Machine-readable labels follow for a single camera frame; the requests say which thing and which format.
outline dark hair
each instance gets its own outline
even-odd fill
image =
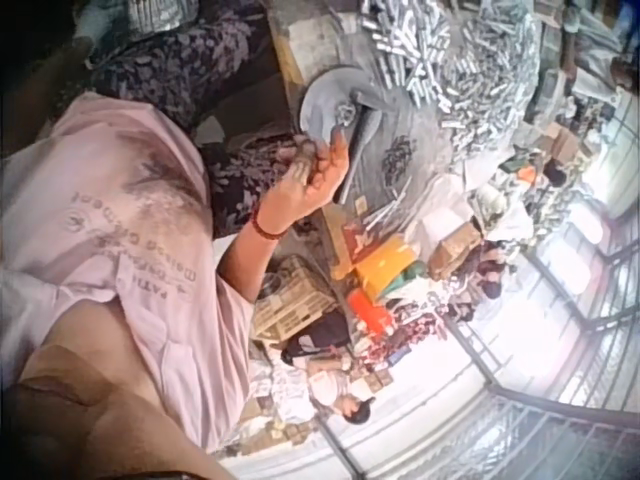
[[[283,350],[282,353],[280,353],[280,360],[282,360],[283,363],[286,363],[290,367],[293,367],[293,357],[286,350]]]
[[[491,300],[495,300],[502,294],[502,285],[498,282],[482,282],[482,291]]]
[[[555,188],[560,188],[567,182],[567,174],[558,168],[558,161],[555,158],[547,162],[542,173]]]
[[[343,415],[344,419],[352,425],[362,425],[371,418],[371,399],[360,402],[360,407],[351,416]]]

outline orange container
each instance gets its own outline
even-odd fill
[[[393,317],[384,307],[378,307],[364,293],[362,288],[356,288],[347,296],[347,303],[353,313],[366,323],[369,331],[375,335],[393,333]]]

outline hand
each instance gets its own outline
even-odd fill
[[[328,204],[349,169],[349,148],[342,129],[334,128],[330,147],[304,136],[295,141],[297,148],[280,154],[282,160],[291,162],[289,170],[265,194],[258,212],[260,227],[274,235]]]

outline cardboard box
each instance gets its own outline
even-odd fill
[[[555,140],[556,138],[558,138],[558,135],[560,135],[560,131],[563,128],[564,127],[560,125],[558,122],[553,122],[551,125],[547,127],[547,130],[544,132],[544,134],[547,137],[553,138]]]
[[[466,222],[438,244],[429,259],[429,276],[436,281],[449,278],[480,242],[480,232],[471,222]]]
[[[568,128],[560,127],[558,136],[551,147],[551,156],[559,163],[569,163],[580,150],[581,143],[580,139]]]

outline red bracelet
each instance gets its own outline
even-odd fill
[[[260,202],[256,204],[255,208],[253,209],[253,212],[251,212],[251,225],[253,225],[253,228],[255,229],[255,231],[258,232],[258,235],[260,235],[262,238],[265,238],[267,240],[280,240],[282,237],[284,237],[285,234],[287,233],[286,230],[282,233],[278,233],[277,235],[274,235],[273,233],[265,232],[262,229],[262,227],[258,225],[259,211],[260,211]]]

